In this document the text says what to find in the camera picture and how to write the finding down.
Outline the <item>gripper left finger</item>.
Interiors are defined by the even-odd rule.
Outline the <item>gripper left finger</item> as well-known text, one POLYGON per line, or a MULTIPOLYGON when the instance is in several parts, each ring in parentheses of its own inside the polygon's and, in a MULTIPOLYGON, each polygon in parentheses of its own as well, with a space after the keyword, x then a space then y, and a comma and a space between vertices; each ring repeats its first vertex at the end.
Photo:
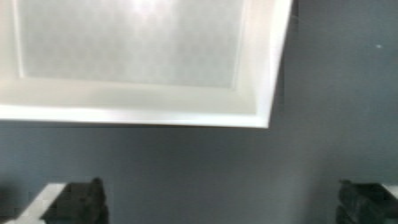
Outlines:
POLYGON ((17 224, 111 224, 104 181, 50 183, 17 224))

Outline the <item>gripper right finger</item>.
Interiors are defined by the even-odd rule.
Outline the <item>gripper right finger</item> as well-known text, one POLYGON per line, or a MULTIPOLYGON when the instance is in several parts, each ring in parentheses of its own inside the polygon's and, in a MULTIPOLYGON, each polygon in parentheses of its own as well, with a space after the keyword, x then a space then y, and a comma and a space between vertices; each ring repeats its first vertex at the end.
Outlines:
POLYGON ((342 181, 336 224, 398 224, 398 185, 342 181))

